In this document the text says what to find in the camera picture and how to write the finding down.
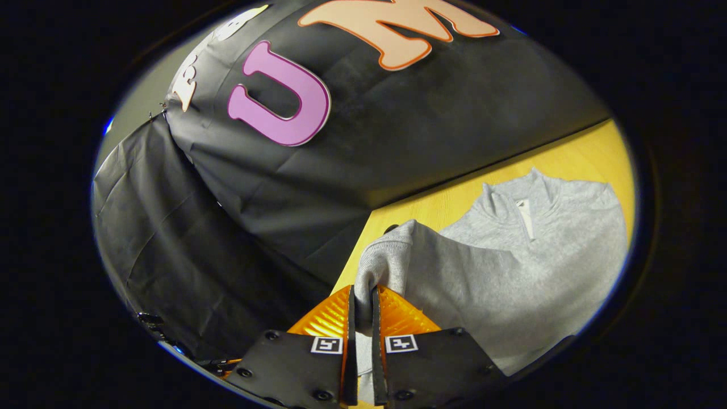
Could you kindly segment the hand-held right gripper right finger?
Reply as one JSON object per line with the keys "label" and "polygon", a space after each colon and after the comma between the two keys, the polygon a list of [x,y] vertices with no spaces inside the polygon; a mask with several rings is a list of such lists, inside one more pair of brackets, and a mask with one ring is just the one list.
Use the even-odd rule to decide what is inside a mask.
{"label": "hand-held right gripper right finger", "polygon": [[372,290],[372,308],[377,406],[455,407],[507,384],[465,328],[440,328],[385,286]]}

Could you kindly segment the grey zip-neck sweatshirt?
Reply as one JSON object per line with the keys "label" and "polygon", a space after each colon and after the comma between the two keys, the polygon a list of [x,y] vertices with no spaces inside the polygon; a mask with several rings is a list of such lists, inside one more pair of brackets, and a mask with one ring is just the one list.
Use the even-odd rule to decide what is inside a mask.
{"label": "grey zip-neck sweatshirt", "polygon": [[354,285],[371,346],[375,285],[402,295],[444,328],[463,326],[514,375],[607,300],[628,253],[610,184],[529,174],[483,192],[441,231],[410,220],[364,249]]}

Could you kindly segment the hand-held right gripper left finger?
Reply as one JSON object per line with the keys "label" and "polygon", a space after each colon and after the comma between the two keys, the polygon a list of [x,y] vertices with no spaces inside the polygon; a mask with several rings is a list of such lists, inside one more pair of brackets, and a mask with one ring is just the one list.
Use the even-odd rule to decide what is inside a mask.
{"label": "hand-held right gripper left finger", "polygon": [[285,409],[349,409],[358,403],[355,295],[330,295],[287,331],[267,329],[227,376]]}

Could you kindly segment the black backdrop cloth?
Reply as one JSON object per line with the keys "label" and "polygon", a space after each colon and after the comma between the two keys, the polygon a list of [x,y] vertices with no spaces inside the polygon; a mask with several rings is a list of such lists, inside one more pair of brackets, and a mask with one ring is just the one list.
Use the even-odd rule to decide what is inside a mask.
{"label": "black backdrop cloth", "polygon": [[372,212],[609,117],[565,62],[480,7],[370,0],[390,47],[263,0],[151,90],[160,113],[104,158],[94,235],[131,313],[201,360],[240,356],[324,300]]}

